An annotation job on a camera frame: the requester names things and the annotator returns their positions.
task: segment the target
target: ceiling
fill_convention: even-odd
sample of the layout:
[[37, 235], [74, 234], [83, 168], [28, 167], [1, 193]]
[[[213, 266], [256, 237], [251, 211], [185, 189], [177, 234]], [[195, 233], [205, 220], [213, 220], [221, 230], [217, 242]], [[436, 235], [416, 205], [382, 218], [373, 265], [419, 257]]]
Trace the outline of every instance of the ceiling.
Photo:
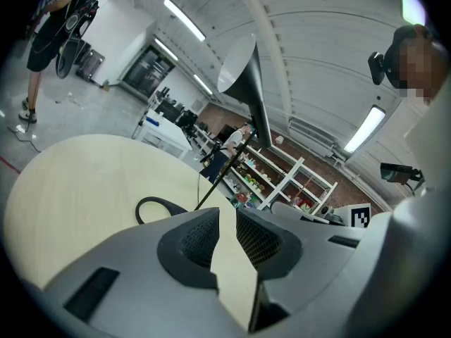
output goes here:
[[396, 28], [406, 25], [401, 0], [172, 0], [206, 35], [204, 42], [171, 15], [163, 0], [131, 1], [156, 18], [156, 35], [185, 70], [214, 91], [209, 99], [241, 114], [246, 106], [215, 87], [229, 48], [253, 32], [268, 119], [281, 133], [290, 135], [289, 119], [295, 116], [343, 148], [371, 107], [380, 106], [387, 113], [383, 127], [347, 165], [390, 205], [409, 196], [404, 187], [382, 181], [378, 167], [381, 161], [416, 165], [403, 136], [424, 110], [401, 99], [387, 80], [375, 86], [367, 63], [373, 51], [387, 50]]

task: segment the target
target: concrete floor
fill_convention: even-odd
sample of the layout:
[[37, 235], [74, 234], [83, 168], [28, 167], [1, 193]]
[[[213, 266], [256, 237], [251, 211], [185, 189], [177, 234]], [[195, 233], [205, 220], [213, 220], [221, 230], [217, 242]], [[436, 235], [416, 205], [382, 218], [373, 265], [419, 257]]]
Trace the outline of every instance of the concrete floor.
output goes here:
[[[37, 155], [31, 144], [19, 142], [7, 129], [27, 127], [18, 118], [21, 101], [27, 96], [27, 57], [27, 51], [21, 59], [10, 57], [0, 76], [0, 233], [6, 201], [18, 176], [15, 169], [23, 170]], [[18, 136], [31, 139], [39, 150], [82, 134], [131, 137], [145, 105], [118, 87], [105, 92], [75, 76], [73, 71], [61, 80], [56, 76], [53, 61], [43, 72], [36, 108], [37, 124], [31, 125], [26, 133], [18, 133]], [[194, 160], [197, 152], [198, 147], [193, 144], [193, 151], [186, 155], [184, 162], [200, 171], [202, 165]], [[168, 153], [177, 156], [180, 152], [169, 148]], [[231, 196], [225, 184], [221, 183], [218, 188], [227, 197]]]

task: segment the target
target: shoe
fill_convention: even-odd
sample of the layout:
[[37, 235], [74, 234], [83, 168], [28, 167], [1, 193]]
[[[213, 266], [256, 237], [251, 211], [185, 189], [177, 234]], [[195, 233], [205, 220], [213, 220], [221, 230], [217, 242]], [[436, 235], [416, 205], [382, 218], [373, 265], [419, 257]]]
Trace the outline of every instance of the shoe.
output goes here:
[[28, 110], [28, 96], [22, 100], [23, 110]]
[[37, 122], [36, 113], [33, 113], [30, 119], [29, 110], [19, 112], [19, 118], [25, 120], [26, 122], [30, 122], [31, 124], [35, 124]]

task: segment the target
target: round table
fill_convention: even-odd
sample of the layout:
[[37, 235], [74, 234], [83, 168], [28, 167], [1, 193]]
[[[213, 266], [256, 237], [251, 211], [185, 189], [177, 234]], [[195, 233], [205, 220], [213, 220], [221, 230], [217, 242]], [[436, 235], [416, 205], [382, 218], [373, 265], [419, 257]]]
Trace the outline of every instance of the round table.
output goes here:
[[[84, 135], [36, 156], [18, 177], [4, 216], [6, 251], [19, 276], [40, 288], [111, 235], [137, 225], [135, 207], [157, 196], [192, 211], [211, 188], [176, 157], [135, 140]], [[217, 189], [202, 208], [220, 208], [220, 239], [211, 271], [219, 299], [243, 328], [252, 312], [257, 272], [236, 240], [235, 209]], [[168, 211], [147, 203], [146, 223]]]

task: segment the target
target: black rod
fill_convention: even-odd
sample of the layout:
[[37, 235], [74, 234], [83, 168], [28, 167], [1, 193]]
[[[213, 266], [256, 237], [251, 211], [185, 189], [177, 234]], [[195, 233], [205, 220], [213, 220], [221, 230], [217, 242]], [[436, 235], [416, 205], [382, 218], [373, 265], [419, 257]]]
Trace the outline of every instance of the black rod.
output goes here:
[[202, 198], [199, 204], [197, 204], [197, 207], [195, 208], [195, 211], [199, 210], [199, 208], [202, 206], [202, 204], [206, 201], [206, 199], [210, 196], [214, 188], [216, 188], [219, 184], [219, 182], [226, 176], [228, 171], [230, 170], [232, 164], [240, 157], [241, 153], [245, 150], [245, 147], [249, 144], [251, 139], [255, 136], [257, 133], [257, 129], [254, 129], [254, 131], [251, 133], [250, 137], [247, 138], [245, 143], [241, 146], [240, 150], [237, 151], [236, 155], [232, 158], [232, 160], [228, 163], [227, 167], [225, 167], [225, 170], [221, 175], [219, 175], [218, 179], [214, 182], [213, 186], [210, 188], [210, 190], [205, 194], [205, 196]]

